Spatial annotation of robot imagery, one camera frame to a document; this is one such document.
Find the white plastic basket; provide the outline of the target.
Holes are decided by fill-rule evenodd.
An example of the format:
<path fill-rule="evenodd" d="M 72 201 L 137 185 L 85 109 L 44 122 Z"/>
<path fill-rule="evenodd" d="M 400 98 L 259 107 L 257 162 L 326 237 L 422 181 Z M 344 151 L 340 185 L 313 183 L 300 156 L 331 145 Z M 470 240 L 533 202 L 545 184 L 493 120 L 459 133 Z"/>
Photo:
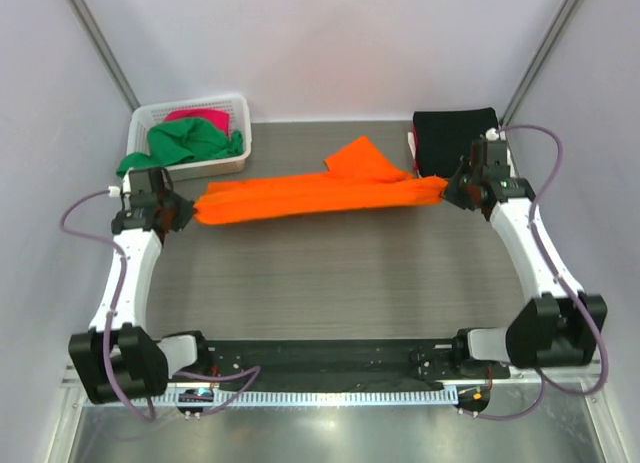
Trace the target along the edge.
<path fill-rule="evenodd" d="M 225 112 L 229 116 L 230 132 L 239 131 L 243 136 L 242 153 L 239 156 L 224 159 L 169 166 L 168 170 L 171 178 L 174 181 L 182 181 L 243 171 L 246 161 L 252 153 L 252 128 L 248 101 L 238 93 L 156 103 L 137 108 L 131 116 L 126 153 L 147 153 L 149 150 L 147 142 L 149 129 L 161 123 L 174 110 L 191 109 Z"/>

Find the orange t shirt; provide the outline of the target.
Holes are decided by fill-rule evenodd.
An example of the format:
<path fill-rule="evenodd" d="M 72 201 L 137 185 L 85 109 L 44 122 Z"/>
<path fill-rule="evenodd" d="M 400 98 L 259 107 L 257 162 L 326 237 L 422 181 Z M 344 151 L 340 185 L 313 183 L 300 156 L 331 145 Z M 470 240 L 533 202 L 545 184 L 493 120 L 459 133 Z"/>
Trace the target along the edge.
<path fill-rule="evenodd" d="M 394 166 L 361 136 L 325 159 L 320 173 L 211 182 L 195 202 L 195 219 L 219 226 L 288 216 L 437 205 L 447 180 L 416 177 Z"/>

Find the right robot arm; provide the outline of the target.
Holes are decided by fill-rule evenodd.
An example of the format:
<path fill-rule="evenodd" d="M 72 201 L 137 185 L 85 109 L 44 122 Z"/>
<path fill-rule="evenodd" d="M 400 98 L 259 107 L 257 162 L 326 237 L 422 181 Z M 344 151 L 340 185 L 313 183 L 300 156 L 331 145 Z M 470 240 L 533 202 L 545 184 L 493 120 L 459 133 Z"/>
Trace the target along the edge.
<path fill-rule="evenodd" d="M 520 369 L 584 367 L 596 352 L 607 315 L 559 257 L 524 178 L 512 175 L 508 143 L 494 129 L 471 144 L 443 192 L 462 209 L 478 210 L 499 235 L 518 275 L 525 304 L 503 328 L 463 329 L 450 355 L 453 371 L 473 378 L 487 361 Z"/>

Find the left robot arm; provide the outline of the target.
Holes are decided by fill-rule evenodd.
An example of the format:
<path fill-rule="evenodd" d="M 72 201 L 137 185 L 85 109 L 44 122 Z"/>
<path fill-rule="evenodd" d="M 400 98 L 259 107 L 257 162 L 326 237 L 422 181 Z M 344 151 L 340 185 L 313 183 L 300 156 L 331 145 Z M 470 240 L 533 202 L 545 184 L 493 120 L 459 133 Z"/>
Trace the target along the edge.
<path fill-rule="evenodd" d="M 187 331 L 154 340 L 146 331 L 154 268 L 170 232 L 183 230 L 194 203 L 180 196 L 166 168 L 129 169 L 107 195 L 121 203 L 102 243 L 113 251 L 102 300 L 84 333 L 71 336 L 69 356 L 89 400 L 106 404 L 162 395 L 181 372 L 205 380 L 213 368 L 206 339 Z"/>

